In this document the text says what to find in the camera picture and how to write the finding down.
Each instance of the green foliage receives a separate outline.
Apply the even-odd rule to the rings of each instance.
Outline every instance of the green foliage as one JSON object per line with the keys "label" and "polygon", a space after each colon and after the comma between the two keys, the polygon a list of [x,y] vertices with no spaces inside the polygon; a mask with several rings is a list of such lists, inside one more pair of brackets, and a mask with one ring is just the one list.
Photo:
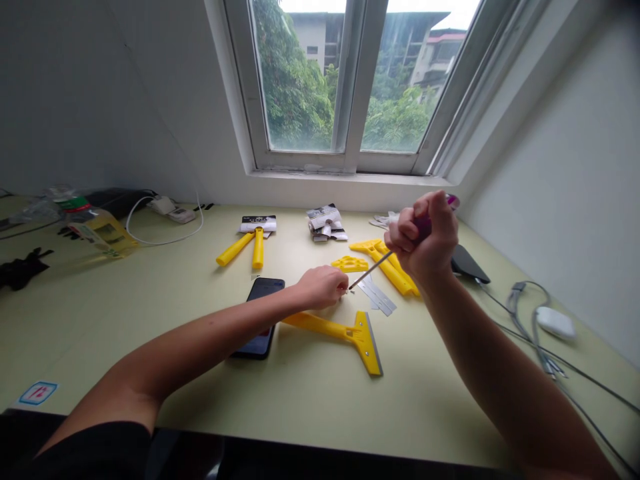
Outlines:
{"label": "green foliage", "polygon": [[335,68],[332,63],[330,63],[327,67],[325,78],[327,80],[327,87],[329,88],[329,101],[331,102],[331,109],[335,111],[335,94],[338,90],[338,69]]}
{"label": "green foliage", "polygon": [[[253,11],[272,147],[329,150],[338,69],[330,65],[323,77],[318,63],[307,60],[277,0],[253,0]],[[407,88],[413,64],[389,67],[400,54],[388,49],[379,56],[363,150],[416,152],[431,120],[437,96],[430,88],[425,98],[420,87]]]}
{"label": "green foliage", "polygon": [[253,0],[253,11],[272,146],[282,150],[330,148],[333,108],[318,63],[307,60],[293,21],[277,0]]}
{"label": "green foliage", "polygon": [[420,87],[404,90],[398,100],[371,97],[362,150],[416,152],[437,103],[432,89],[422,103]]}
{"label": "green foliage", "polygon": [[400,100],[407,89],[415,64],[412,62],[400,68],[395,77],[390,77],[387,74],[386,65],[380,65],[380,63],[375,68],[371,96],[378,100]]}

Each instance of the yellow bottle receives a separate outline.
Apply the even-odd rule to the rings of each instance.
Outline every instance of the yellow bottle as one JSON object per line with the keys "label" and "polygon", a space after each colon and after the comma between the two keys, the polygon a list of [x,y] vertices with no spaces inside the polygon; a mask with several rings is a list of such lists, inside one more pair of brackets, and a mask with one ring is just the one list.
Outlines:
{"label": "yellow bottle", "polygon": [[56,185],[46,194],[66,212],[67,226],[107,257],[127,257],[138,248],[138,242],[112,214],[92,206],[69,186]]}

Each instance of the building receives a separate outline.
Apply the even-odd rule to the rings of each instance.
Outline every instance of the building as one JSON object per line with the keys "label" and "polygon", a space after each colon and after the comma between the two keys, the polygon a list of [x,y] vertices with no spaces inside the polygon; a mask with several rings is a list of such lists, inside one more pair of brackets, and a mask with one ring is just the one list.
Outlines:
{"label": "building", "polygon": [[[340,62],[344,13],[290,13],[300,47],[308,59],[316,60],[323,72]],[[381,40],[378,70],[396,77],[411,69],[407,86],[439,92],[466,38],[466,30],[431,30],[448,12],[388,13]]]}
{"label": "building", "polygon": [[430,87],[439,93],[466,37],[466,30],[432,30],[413,70],[410,84],[419,85],[425,91]]}

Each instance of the smartphone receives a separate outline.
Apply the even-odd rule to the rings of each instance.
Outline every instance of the smartphone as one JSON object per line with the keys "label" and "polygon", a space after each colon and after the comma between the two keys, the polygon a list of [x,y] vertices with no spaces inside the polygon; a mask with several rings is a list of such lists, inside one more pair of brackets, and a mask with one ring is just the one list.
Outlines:
{"label": "smartphone", "polygon": [[[272,293],[282,290],[285,287],[284,280],[268,279],[264,277],[258,277],[253,281],[251,292],[247,301],[255,300],[261,297],[266,297]],[[271,349],[271,340],[275,332],[275,326],[268,330],[265,330],[256,338],[250,340],[242,348],[232,353],[232,357],[248,358],[254,360],[264,360],[269,355]]]}
{"label": "smartphone", "polygon": [[469,252],[462,245],[456,245],[451,258],[451,268],[454,273],[460,273],[480,280],[482,283],[490,283],[489,277],[475,262]]}

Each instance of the hand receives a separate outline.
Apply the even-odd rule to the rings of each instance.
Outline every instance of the hand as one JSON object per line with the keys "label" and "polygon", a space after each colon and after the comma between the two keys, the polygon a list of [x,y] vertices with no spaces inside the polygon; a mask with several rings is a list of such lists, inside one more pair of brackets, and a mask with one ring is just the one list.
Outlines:
{"label": "hand", "polygon": [[340,269],[324,265],[307,270],[292,288],[297,290],[303,310],[320,310],[335,305],[347,292],[349,277]]}
{"label": "hand", "polygon": [[[417,245],[418,228],[415,218],[429,213],[431,234]],[[451,274],[451,256],[458,244],[458,220],[447,204],[443,190],[420,197],[412,208],[400,212],[398,222],[389,226],[385,243],[398,255],[403,270],[416,282],[423,283],[433,277]]]}

